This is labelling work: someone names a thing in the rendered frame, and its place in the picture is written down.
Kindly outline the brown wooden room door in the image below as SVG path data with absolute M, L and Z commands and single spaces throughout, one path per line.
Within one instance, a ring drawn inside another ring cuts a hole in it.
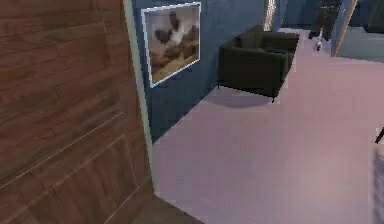
M 202 224 L 153 189 L 125 0 L 0 0 L 0 224 Z

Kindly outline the white framed wall picture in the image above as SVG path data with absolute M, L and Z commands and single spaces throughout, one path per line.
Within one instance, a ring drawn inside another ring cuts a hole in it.
M 151 88 L 200 61 L 201 6 L 187 2 L 141 10 Z

